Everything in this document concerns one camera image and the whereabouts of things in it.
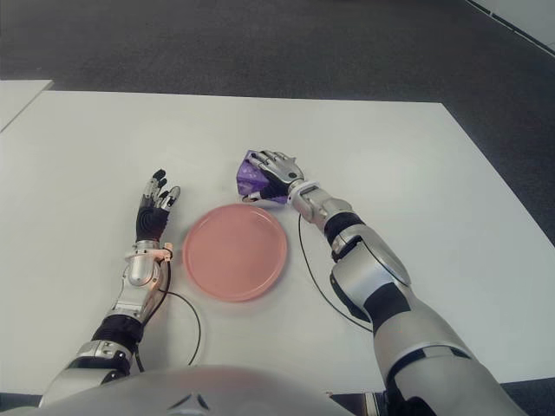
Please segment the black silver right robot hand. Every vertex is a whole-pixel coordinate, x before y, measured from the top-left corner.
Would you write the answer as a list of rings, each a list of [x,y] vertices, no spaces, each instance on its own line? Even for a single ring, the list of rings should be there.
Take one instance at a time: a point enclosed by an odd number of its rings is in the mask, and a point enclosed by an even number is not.
[[[260,191],[243,196],[243,202],[287,197],[295,185],[304,182],[304,174],[296,164],[296,159],[284,153],[269,150],[252,151],[246,160],[262,173],[268,184]]]

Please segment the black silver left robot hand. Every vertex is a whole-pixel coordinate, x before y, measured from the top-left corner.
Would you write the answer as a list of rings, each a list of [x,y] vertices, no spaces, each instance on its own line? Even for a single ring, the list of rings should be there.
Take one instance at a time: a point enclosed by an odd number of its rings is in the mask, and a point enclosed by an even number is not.
[[[166,229],[169,213],[180,197],[180,187],[163,190],[167,184],[164,169],[156,171],[147,181],[140,197],[135,221],[135,241],[159,242]]]

